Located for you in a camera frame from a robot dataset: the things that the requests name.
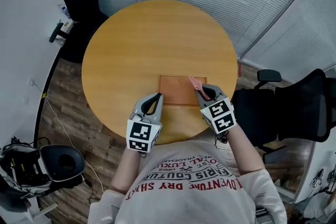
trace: black wire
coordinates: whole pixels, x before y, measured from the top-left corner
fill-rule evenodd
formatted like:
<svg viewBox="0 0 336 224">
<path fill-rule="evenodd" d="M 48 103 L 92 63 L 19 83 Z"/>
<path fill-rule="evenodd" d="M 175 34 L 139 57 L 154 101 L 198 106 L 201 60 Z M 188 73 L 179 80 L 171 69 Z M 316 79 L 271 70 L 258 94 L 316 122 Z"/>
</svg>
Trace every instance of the black wire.
<svg viewBox="0 0 336 224">
<path fill-rule="evenodd" d="M 39 138 L 36 140 L 36 142 L 39 141 L 40 139 L 46 139 L 46 140 L 48 141 L 48 145 L 51 145 L 51 142 L 50 142 L 50 140 L 49 140 L 47 137 L 45 137 L 45 136 L 39 137 Z"/>
<path fill-rule="evenodd" d="M 313 191 L 314 191 L 314 189 L 311 190 L 310 194 L 308 195 L 308 197 L 307 197 L 306 199 L 304 199 L 304 200 L 302 200 L 301 202 L 299 202 L 298 204 L 296 204 L 296 205 L 293 207 L 292 211 L 293 211 L 293 210 L 294 210 L 300 203 L 306 201 L 306 200 L 310 197 L 310 195 L 313 193 Z"/>
<path fill-rule="evenodd" d="M 221 140 L 218 139 L 217 135 L 215 135 L 215 144 L 214 144 L 215 148 L 218 149 L 218 150 L 224 151 L 225 150 L 224 148 L 218 148 L 217 147 L 217 141 L 221 142 Z"/>
<path fill-rule="evenodd" d="M 336 182 L 336 175 L 334 174 L 334 183 L 332 184 L 332 187 L 331 187 L 331 189 L 330 189 L 330 191 L 332 191 L 332 189 L 334 188 L 334 185 L 335 185 L 335 182 Z M 334 209 L 334 210 L 332 210 L 326 217 L 325 217 L 325 219 L 324 219 L 324 221 L 322 222 L 322 223 L 324 223 L 326 220 L 327 220 L 327 218 L 329 218 L 329 216 L 333 213 L 333 212 L 335 212 L 335 210 L 336 209 Z"/>
</svg>

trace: cable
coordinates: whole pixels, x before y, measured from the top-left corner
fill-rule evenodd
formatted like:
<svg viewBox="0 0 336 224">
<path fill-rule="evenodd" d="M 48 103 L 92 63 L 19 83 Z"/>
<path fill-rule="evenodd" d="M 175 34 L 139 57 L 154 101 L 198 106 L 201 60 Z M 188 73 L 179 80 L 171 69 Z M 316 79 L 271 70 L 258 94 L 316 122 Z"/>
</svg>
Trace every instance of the cable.
<svg viewBox="0 0 336 224">
<path fill-rule="evenodd" d="M 41 139 L 46 139 L 46 140 L 48 141 L 48 145 L 51 144 L 50 140 L 49 140 L 47 137 L 45 137 L 45 136 L 41 136 L 41 137 L 39 137 L 36 141 L 39 141 L 39 140 L 41 140 Z"/>
<path fill-rule="evenodd" d="M 215 135 L 215 144 L 214 144 L 214 146 L 215 146 L 216 149 L 219 149 L 219 148 L 217 147 L 217 140 L 218 140 L 218 138 L 217 138 L 217 136 Z"/>
<path fill-rule="evenodd" d="M 38 87 L 38 85 L 37 85 L 34 81 L 33 81 L 32 83 L 33 83 L 33 85 L 35 85 L 36 88 L 43 94 L 43 91 Z M 68 134 L 67 130 L 65 129 L 64 124 L 63 124 L 62 121 L 59 119 L 59 117 L 58 117 L 57 113 L 55 112 L 55 110 L 52 108 L 53 106 L 50 104 L 50 102 L 49 102 L 47 96 L 45 96 L 44 98 L 45 98 L 45 100 L 47 101 L 47 103 L 49 104 L 49 106 L 50 106 L 51 110 L 53 111 L 53 113 L 55 114 L 55 116 L 56 116 L 58 122 L 62 125 L 64 132 L 65 132 L 65 133 L 67 134 L 67 136 L 69 137 L 70 143 L 72 144 L 72 146 L 73 146 L 74 148 L 76 148 L 75 145 L 73 144 L 72 140 L 71 140 L 70 135 Z M 101 182 L 99 176 L 97 175 L 96 171 L 92 168 L 92 166 L 87 162 L 86 159 L 84 159 L 84 161 L 88 164 L 88 166 L 89 166 L 89 167 L 91 168 L 91 170 L 94 172 L 95 176 L 97 177 L 97 179 L 98 179 L 98 181 L 99 181 L 99 183 L 100 183 L 101 190 L 102 190 L 103 193 L 104 193 L 103 184 L 102 184 L 102 182 Z"/>
<path fill-rule="evenodd" d="M 336 176 L 335 176 L 335 178 L 334 178 L 334 182 L 333 182 L 333 184 L 332 184 L 332 186 L 331 186 L 331 189 L 330 189 L 331 192 L 332 192 L 332 189 L 334 188 L 335 182 L 336 182 Z M 326 218 L 324 219 L 324 221 L 323 221 L 322 223 L 324 223 L 324 222 L 329 218 L 329 216 L 330 216 L 332 213 L 334 213 L 335 211 L 336 211 L 336 209 L 335 209 L 335 210 L 332 210 L 332 211 L 326 216 Z"/>
<path fill-rule="evenodd" d="M 302 203 L 302 202 L 304 202 L 305 200 L 307 200 L 307 199 L 310 197 L 310 195 L 313 193 L 313 191 L 314 191 L 314 189 L 311 190 L 310 194 L 308 195 L 308 197 L 307 197 L 306 199 L 304 199 L 304 200 L 302 200 L 301 202 L 299 202 L 298 204 L 296 204 L 296 205 L 293 207 L 292 211 L 293 211 L 293 210 L 294 210 L 300 203 Z"/>
<path fill-rule="evenodd" d="M 17 139 L 17 142 L 13 142 L 13 138 L 12 138 L 12 141 L 10 144 L 8 145 L 5 145 L 3 148 L 2 148 L 2 152 L 4 152 L 5 150 L 7 150 L 7 147 L 9 146 L 12 146 L 12 145 L 27 145 L 27 146 L 30 146 L 30 144 L 26 143 L 26 142 L 21 142 L 19 139 Z"/>
</svg>

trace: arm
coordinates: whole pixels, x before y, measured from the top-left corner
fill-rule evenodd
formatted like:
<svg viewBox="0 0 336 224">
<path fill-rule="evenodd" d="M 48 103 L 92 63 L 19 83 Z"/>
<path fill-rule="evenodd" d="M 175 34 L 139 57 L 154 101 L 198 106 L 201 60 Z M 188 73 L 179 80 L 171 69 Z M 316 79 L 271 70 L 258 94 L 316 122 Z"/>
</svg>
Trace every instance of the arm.
<svg viewBox="0 0 336 224">
<path fill-rule="evenodd" d="M 138 176 L 140 157 L 139 152 L 125 148 L 110 189 L 90 205 L 88 224 L 114 223 L 125 194 Z"/>
<path fill-rule="evenodd" d="M 276 224 L 287 223 L 286 210 L 263 160 L 239 125 L 227 135 L 241 176 L 238 178 L 256 207 L 266 208 Z"/>
<path fill-rule="evenodd" d="M 110 189 L 123 194 L 128 192 L 138 176 L 140 158 L 138 151 L 125 148 L 117 172 L 111 181 Z"/>
<path fill-rule="evenodd" d="M 227 139 L 241 175 L 265 169 L 259 153 L 238 124 L 229 130 Z"/>
</svg>

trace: round wooden table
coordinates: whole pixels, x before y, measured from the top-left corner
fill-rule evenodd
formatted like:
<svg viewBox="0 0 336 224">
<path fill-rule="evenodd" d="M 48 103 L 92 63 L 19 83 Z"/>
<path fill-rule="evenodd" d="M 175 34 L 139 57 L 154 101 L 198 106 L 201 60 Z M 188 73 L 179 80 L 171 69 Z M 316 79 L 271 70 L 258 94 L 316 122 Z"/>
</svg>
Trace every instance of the round wooden table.
<svg viewBox="0 0 336 224">
<path fill-rule="evenodd" d="M 159 91 L 160 76 L 204 77 L 229 98 L 237 59 L 223 28 L 204 11 L 171 0 L 134 4 L 115 13 L 91 39 L 82 83 L 98 119 L 126 137 L 137 100 Z M 183 141 L 207 128 L 200 108 L 164 105 L 157 144 Z"/>
</svg>

